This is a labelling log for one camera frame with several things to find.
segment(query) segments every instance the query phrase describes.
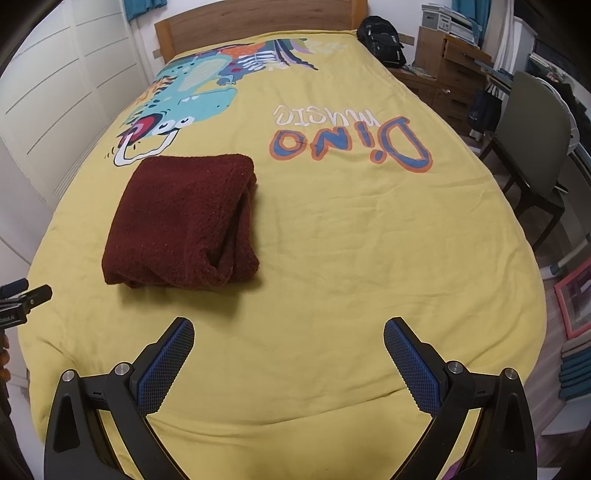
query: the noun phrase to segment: bed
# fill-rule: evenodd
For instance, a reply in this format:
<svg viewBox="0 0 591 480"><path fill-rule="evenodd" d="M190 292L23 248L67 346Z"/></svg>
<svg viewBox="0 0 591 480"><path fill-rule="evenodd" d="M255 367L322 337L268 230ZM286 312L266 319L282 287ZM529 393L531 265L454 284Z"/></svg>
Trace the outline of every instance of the bed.
<svg viewBox="0 0 591 480"><path fill-rule="evenodd" d="M394 316L446 360L525 381L545 334L531 248L490 172L358 43L365 12L225 0L157 27L170 63L88 156L31 268L54 290L19 329L41 437L64 370L106 373L177 316L195 347L150 422L191 478L390 478L430 420L384 348ZM137 165L224 153L255 164L254 281L106 285L100 259Z"/></svg>

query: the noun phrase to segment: teal curtain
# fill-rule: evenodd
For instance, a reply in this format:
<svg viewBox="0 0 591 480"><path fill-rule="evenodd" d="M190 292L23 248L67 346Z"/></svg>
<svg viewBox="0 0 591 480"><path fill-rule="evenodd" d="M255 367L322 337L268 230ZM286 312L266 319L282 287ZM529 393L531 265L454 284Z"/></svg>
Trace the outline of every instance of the teal curtain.
<svg viewBox="0 0 591 480"><path fill-rule="evenodd" d="M453 0L452 8L472 20L474 36L481 45L491 13L491 0Z"/></svg>
<svg viewBox="0 0 591 480"><path fill-rule="evenodd" d="M167 3L167 0L125 0L127 20L131 22L134 18L138 18L149 10L163 7Z"/></svg>

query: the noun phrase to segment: folded brown blanket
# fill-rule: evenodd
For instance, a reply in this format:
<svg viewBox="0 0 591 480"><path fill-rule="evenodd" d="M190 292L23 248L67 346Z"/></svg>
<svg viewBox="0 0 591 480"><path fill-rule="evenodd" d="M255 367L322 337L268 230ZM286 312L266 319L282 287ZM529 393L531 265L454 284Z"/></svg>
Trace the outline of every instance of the folded brown blanket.
<svg viewBox="0 0 591 480"><path fill-rule="evenodd" d="M195 290L251 280L255 185L244 155L146 158L113 218L105 281Z"/></svg>

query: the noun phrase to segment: dinosaur eye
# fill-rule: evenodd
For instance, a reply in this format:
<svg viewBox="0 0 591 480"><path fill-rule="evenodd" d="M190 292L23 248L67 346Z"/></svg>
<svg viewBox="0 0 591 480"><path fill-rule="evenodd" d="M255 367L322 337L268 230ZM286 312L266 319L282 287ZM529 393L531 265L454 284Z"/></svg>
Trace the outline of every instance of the dinosaur eye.
<svg viewBox="0 0 591 480"><path fill-rule="evenodd" d="M175 120L167 120L159 124L154 130L152 131L152 135L160 135L170 132L174 128L174 124L176 123Z"/></svg>
<svg viewBox="0 0 591 480"><path fill-rule="evenodd" d="M188 116L186 118L183 118L182 120L179 120L174 127L175 128L188 127L194 121L195 121L195 119L192 116Z"/></svg>

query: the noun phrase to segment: finger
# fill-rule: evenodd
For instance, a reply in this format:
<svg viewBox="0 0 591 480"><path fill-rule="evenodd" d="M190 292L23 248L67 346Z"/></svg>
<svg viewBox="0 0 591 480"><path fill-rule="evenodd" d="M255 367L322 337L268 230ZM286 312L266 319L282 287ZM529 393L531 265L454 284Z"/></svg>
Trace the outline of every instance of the finger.
<svg viewBox="0 0 591 480"><path fill-rule="evenodd" d="M6 365L9 361L10 354L6 350L3 350L2 353L0 353L0 367Z"/></svg>
<svg viewBox="0 0 591 480"><path fill-rule="evenodd" d="M3 382L10 382L11 379L11 375L10 372L8 370L6 370L5 368L2 368L0 370L0 380L2 380Z"/></svg>

